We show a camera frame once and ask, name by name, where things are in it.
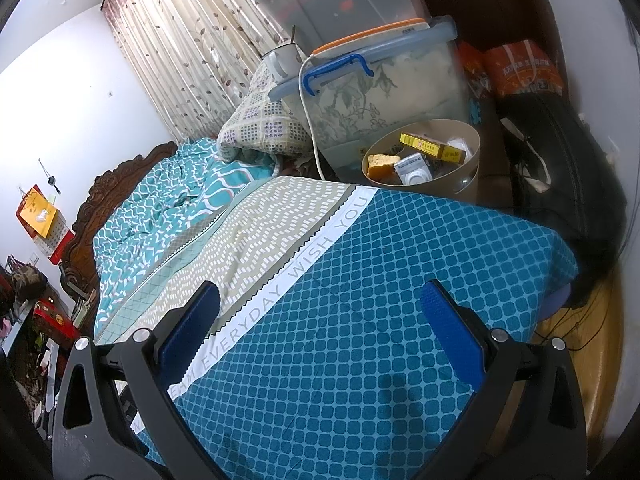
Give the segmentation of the orange snack package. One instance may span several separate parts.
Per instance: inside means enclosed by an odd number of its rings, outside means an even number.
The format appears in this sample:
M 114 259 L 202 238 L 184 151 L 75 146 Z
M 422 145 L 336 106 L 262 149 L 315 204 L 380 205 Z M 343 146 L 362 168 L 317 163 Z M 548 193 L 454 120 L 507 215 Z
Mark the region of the orange snack package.
M 548 55 L 532 40 L 480 52 L 464 41 L 458 55 L 466 82 L 477 99 L 521 93 L 564 93 L 564 81 Z

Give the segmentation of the dark carved wooden headboard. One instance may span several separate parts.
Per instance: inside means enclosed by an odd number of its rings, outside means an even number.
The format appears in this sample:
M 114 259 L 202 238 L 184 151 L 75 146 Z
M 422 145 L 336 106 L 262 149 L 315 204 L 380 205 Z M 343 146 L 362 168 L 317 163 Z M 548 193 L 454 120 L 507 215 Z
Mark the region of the dark carved wooden headboard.
M 65 246 L 58 265 L 61 287 L 70 298 L 77 300 L 99 287 L 93 237 L 149 171 L 161 160 L 175 154 L 177 148 L 172 141 L 157 145 L 146 156 L 137 155 L 125 160 L 94 179 L 72 225 L 74 237 Z

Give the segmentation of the beige round trash bin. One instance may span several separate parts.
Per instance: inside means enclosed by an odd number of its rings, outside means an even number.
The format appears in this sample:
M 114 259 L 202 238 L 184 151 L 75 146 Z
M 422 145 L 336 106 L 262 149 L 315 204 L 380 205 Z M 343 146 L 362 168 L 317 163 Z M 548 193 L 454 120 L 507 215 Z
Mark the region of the beige round trash bin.
M 473 151 L 472 156 L 466 156 L 462 165 L 452 162 L 442 162 L 431 158 L 413 148 L 409 148 L 399 141 L 402 132 L 413 134 L 422 139 L 433 140 L 447 144 L 451 138 L 463 138 Z M 431 182 L 419 185 L 403 185 L 396 171 L 393 175 L 378 182 L 367 177 L 368 156 L 373 154 L 397 155 L 405 158 L 414 153 L 420 153 L 433 175 Z M 383 136 L 373 144 L 363 156 L 361 162 L 362 174 L 367 180 L 380 188 L 395 191 L 407 191 L 431 196 L 452 198 L 460 202 L 475 203 L 477 196 L 477 177 L 480 173 L 480 134 L 466 122 L 454 119 L 431 119 L 423 122 L 413 122 L 404 125 Z

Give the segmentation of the yellow red cardboard box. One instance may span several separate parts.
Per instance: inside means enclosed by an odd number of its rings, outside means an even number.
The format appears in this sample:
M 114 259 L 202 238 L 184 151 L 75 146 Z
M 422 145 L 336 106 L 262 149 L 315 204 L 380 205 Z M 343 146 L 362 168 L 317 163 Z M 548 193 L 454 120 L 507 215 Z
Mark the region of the yellow red cardboard box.
M 409 148 L 413 148 L 442 162 L 452 162 L 453 164 L 462 165 L 466 159 L 465 150 L 460 150 L 460 148 L 455 148 L 454 146 L 433 140 L 422 139 L 410 133 L 402 132 L 399 136 L 399 141 Z

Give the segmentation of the black bag on floor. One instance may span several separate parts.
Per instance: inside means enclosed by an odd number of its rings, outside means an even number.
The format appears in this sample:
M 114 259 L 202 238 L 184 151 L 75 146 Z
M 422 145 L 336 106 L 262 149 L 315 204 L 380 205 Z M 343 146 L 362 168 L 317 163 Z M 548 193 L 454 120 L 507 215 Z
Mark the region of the black bag on floor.
M 498 99 L 517 216 L 555 230 L 577 275 L 568 303 L 585 304 L 620 255 L 627 201 L 620 180 L 567 99 L 521 93 Z

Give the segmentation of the red gift box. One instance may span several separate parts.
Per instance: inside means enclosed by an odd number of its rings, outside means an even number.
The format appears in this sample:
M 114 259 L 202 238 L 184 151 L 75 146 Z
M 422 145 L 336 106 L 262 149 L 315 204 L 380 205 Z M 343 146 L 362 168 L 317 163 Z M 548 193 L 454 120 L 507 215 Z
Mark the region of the red gift box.
M 32 309 L 32 322 L 40 333 L 51 338 L 60 347 L 70 349 L 80 338 L 78 329 L 71 320 L 62 315 L 48 300 L 38 300 Z

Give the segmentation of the teal white patterned quilt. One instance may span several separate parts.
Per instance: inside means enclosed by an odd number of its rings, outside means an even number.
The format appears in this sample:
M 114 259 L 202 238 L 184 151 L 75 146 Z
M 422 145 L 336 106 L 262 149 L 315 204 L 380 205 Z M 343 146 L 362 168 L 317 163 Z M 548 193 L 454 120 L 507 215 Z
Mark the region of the teal white patterned quilt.
M 280 167 L 277 156 L 251 150 L 226 162 L 209 138 L 182 144 L 175 155 L 154 165 L 93 237 L 100 280 L 94 330 L 102 330 L 178 235 Z

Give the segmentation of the floral beige curtain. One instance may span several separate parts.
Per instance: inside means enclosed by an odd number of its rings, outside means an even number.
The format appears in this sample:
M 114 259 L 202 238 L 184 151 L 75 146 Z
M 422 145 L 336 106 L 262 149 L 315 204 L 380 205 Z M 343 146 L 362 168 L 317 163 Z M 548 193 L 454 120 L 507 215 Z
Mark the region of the floral beige curtain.
M 216 136 L 288 40 L 254 0 L 103 0 L 122 55 L 178 144 Z

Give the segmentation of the blue milk carton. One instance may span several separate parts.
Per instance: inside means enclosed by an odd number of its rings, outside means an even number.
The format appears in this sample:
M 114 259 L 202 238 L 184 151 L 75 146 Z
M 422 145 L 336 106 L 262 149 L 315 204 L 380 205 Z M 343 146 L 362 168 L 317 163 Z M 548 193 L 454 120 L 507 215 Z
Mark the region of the blue milk carton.
M 433 180 L 424 157 L 414 153 L 394 163 L 394 169 L 403 185 L 419 185 Z

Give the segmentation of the grey patterned pillow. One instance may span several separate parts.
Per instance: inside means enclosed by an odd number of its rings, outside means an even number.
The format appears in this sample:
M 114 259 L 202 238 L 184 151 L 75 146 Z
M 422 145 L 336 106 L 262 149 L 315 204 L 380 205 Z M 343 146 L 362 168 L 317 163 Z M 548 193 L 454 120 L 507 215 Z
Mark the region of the grey patterned pillow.
M 276 86 L 262 61 L 242 99 L 217 136 L 218 154 L 231 162 L 248 151 L 298 157 L 312 151 L 311 137 L 303 124 L 269 92 Z

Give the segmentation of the cluttered clothes shelf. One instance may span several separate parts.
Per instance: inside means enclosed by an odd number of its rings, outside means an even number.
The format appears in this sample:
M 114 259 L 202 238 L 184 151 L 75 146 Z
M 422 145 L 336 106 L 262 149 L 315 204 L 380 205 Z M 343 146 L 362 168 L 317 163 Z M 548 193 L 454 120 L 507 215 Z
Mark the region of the cluttered clothes shelf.
M 48 278 L 33 264 L 9 256 L 1 266 L 1 349 L 30 419 L 43 439 L 49 440 L 56 396 L 72 348 L 60 347 L 35 328 L 32 309 L 38 300 L 48 300 L 70 320 Z

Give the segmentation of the orange red hanging bags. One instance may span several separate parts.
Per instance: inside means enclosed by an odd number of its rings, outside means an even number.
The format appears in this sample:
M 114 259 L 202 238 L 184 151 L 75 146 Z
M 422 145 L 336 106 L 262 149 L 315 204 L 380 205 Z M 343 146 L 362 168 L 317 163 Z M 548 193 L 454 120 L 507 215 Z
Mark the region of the orange red hanging bags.
M 44 197 L 38 185 L 23 193 L 15 215 L 38 250 L 50 263 L 59 264 L 75 234 L 64 214 Z

